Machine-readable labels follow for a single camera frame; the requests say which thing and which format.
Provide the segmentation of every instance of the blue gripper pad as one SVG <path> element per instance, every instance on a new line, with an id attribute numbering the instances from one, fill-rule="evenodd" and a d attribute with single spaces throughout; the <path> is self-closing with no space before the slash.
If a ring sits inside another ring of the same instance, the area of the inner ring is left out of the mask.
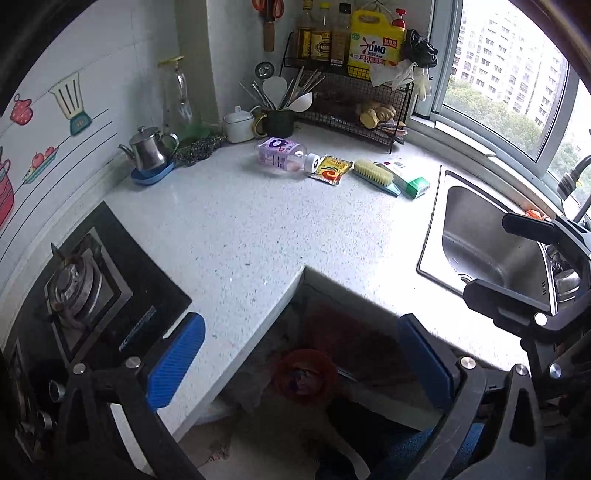
<path id="1" fill-rule="evenodd" d="M 148 376 L 146 400 L 152 411 L 170 404 L 205 340 L 203 317 L 197 313 L 188 315 L 192 316 L 189 322 L 172 341 Z"/>
<path id="2" fill-rule="evenodd" d="M 409 366 L 435 408 L 449 410 L 455 396 L 453 379 L 435 352 L 405 317 L 397 325 L 398 343 Z"/>

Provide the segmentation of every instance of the stainless steel teapot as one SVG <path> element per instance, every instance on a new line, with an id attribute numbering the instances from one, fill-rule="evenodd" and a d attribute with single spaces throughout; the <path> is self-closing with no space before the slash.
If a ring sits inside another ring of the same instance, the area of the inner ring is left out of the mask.
<path id="1" fill-rule="evenodd" d="M 167 148 L 162 139 L 171 137 L 175 142 L 173 150 Z M 139 127 L 136 133 L 129 140 L 131 149 L 124 145 L 119 148 L 125 152 L 132 163 L 139 171 L 152 170 L 167 165 L 178 149 L 178 137 L 175 134 L 165 134 L 156 127 Z"/>

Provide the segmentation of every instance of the yellow packet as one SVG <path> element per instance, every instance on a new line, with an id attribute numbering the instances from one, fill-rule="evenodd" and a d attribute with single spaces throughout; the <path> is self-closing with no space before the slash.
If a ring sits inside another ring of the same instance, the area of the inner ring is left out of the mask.
<path id="1" fill-rule="evenodd" d="M 338 185 L 340 179 L 353 166 L 353 162 L 325 155 L 320 159 L 320 165 L 310 175 L 315 180 L 320 180 L 331 185 Z"/>

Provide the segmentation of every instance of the gas stove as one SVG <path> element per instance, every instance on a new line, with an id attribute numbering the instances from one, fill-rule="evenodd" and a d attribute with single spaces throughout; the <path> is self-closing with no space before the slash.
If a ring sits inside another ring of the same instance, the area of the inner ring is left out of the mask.
<path id="1" fill-rule="evenodd" d="M 143 358 L 191 303 L 105 203 L 63 245 L 49 247 L 53 256 L 4 349 L 30 452 L 51 448 L 60 391 L 74 365 L 109 369 Z"/>

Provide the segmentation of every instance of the sink rim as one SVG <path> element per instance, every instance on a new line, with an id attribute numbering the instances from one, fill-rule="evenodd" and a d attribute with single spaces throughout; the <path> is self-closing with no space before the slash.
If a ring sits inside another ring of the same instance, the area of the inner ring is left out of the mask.
<path id="1" fill-rule="evenodd" d="M 471 191 L 473 194 L 483 198 L 504 213 L 514 212 L 523 215 L 525 212 L 514 202 L 476 177 L 449 166 L 440 166 L 437 194 L 433 211 L 431 213 L 431 221 L 423 243 L 423 250 L 417 263 L 417 273 L 461 296 L 466 285 L 465 280 L 462 279 L 449 264 L 443 249 L 443 233 L 448 201 L 447 194 L 453 187 L 462 187 Z M 538 247 L 544 260 L 546 270 L 550 313 L 556 315 L 558 312 L 558 304 L 554 288 L 554 278 L 551 274 L 550 261 L 540 243 L 538 243 Z"/>

